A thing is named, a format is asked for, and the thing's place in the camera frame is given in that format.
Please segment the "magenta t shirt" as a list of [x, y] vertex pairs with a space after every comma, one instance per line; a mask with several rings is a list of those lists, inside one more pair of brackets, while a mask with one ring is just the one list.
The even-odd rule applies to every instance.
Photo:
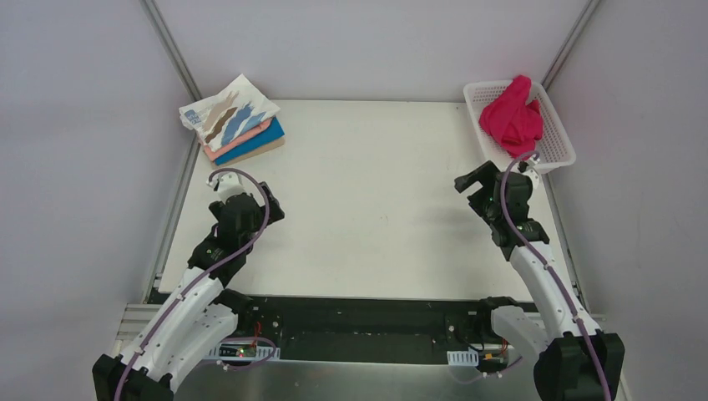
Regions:
[[544, 135], [540, 103], [528, 102], [531, 88], [529, 77], [517, 76], [479, 117], [480, 127], [513, 158], [535, 150]]

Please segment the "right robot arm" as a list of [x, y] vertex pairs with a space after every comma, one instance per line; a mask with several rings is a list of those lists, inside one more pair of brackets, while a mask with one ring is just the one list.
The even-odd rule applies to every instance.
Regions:
[[550, 238], [529, 215], [532, 179], [487, 161], [456, 178], [454, 188], [463, 193], [474, 184], [481, 186], [468, 204], [521, 277], [543, 323], [533, 322], [511, 297], [488, 297], [466, 334], [513, 346], [516, 360], [532, 366], [542, 400], [614, 400], [625, 345], [618, 334], [604, 331], [557, 272]]

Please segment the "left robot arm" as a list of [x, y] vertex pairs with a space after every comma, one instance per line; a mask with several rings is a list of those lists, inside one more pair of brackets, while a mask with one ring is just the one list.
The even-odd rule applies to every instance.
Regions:
[[241, 184], [252, 176], [234, 169], [210, 175], [218, 195], [209, 205], [215, 224], [194, 248], [177, 287], [134, 340], [92, 368], [99, 400], [172, 400], [207, 353], [230, 335], [255, 326], [250, 297], [230, 290], [265, 228], [285, 217], [266, 182], [256, 182], [260, 204]]

